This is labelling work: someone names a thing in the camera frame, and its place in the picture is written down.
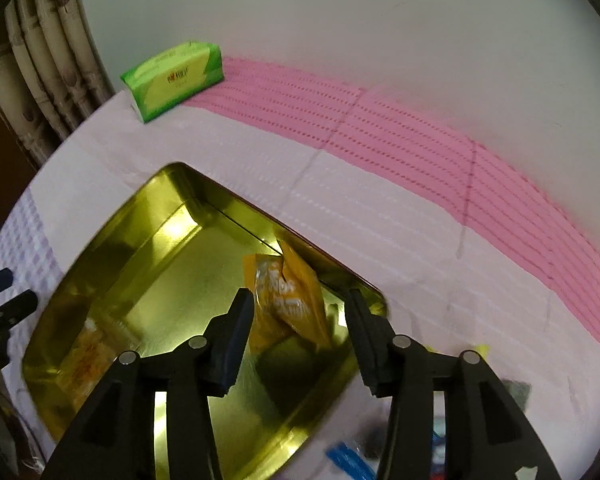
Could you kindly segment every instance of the pink striped cloth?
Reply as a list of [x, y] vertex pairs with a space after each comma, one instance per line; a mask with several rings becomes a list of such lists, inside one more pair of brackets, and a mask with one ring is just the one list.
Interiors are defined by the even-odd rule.
[[362, 88], [225, 59], [185, 102], [279, 134], [444, 208], [554, 291], [600, 343], [600, 254], [564, 211], [483, 145]]

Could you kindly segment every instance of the table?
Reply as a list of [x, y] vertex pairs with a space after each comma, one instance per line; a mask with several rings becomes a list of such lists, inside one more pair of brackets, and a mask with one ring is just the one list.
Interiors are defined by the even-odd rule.
[[[175, 160], [275, 216], [377, 286], [397, 332], [438, 351], [491, 347], [532, 385], [526, 414], [564, 480], [600, 445], [600, 255], [526, 178], [444, 123], [354, 85], [225, 60], [226, 81], [149, 124], [124, 92], [58, 149], [0, 232], [0, 268], [38, 313], [10, 340], [4, 379], [45, 453], [20, 359], [40, 312], [98, 229]], [[336, 478], [325, 448], [379, 401], [354, 380], [283, 470]]]

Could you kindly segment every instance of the gold metal tray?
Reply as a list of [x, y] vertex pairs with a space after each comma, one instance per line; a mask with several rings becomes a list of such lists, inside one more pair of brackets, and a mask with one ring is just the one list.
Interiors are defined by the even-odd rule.
[[[279, 239], [316, 270], [334, 349], [315, 354], [297, 337], [257, 358], [247, 349], [236, 385], [225, 398], [209, 399], [224, 478], [271, 476], [311, 435], [356, 371], [344, 292], [360, 288], [378, 310], [384, 299], [299, 235], [183, 163], [160, 170], [112, 216], [40, 317], [22, 369], [51, 435], [59, 440], [75, 415], [58, 377], [87, 316], [106, 333], [135, 334], [142, 356], [171, 351], [227, 311], [243, 286], [242, 257], [280, 253]], [[156, 395], [159, 479], [168, 478], [165, 400]]]

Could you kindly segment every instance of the screw head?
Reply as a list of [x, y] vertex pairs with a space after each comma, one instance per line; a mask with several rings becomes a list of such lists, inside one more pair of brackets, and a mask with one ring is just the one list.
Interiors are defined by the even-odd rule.
[[392, 342], [396, 348], [409, 348], [411, 345], [411, 338], [405, 335], [395, 335]]
[[127, 350], [126, 352], [122, 352], [122, 354], [120, 354], [118, 356], [118, 361], [120, 361], [120, 364], [123, 364], [123, 365], [129, 365], [135, 360], [136, 360], [136, 353], [132, 352], [130, 350]]
[[189, 346], [194, 350], [204, 348], [206, 346], [206, 337], [203, 335], [195, 335], [189, 339]]
[[478, 354], [478, 352], [474, 352], [473, 350], [469, 350], [468, 352], [462, 354], [462, 359], [471, 365], [477, 365], [480, 362], [480, 354]]

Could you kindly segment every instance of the blue object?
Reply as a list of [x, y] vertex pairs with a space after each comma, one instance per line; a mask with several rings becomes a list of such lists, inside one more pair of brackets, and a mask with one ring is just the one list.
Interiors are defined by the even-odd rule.
[[369, 464], [344, 442], [328, 450], [327, 457], [353, 480], [376, 480], [376, 473]]
[[445, 437], [439, 436], [435, 431], [433, 432], [433, 447], [444, 445]]

